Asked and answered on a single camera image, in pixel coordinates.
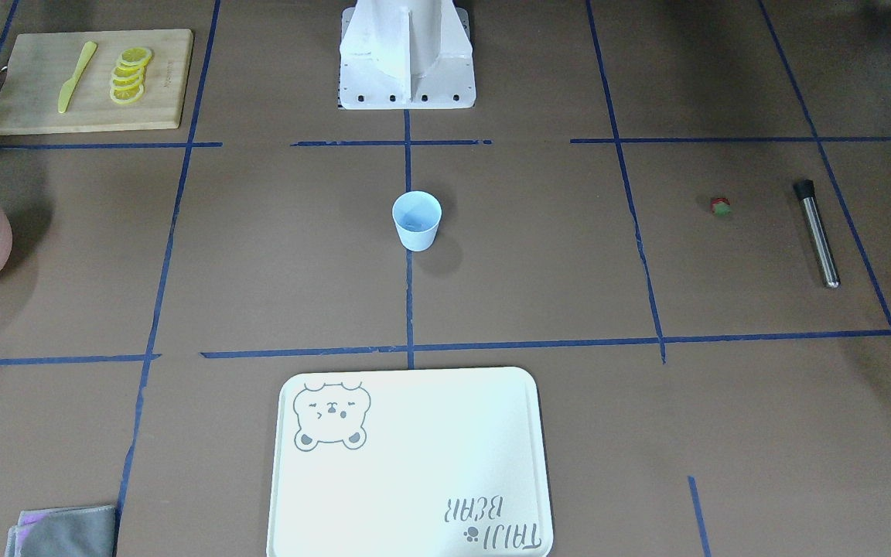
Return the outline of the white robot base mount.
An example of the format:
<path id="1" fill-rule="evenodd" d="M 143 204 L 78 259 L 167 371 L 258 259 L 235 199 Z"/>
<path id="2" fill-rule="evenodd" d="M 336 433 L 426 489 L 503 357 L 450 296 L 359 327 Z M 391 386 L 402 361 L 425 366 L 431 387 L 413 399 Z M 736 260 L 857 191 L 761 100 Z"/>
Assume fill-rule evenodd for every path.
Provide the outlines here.
<path id="1" fill-rule="evenodd" d="M 452 1 L 358 1 L 343 10 L 337 105 L 452 110 L 475 104 L 468 12 Z"/>

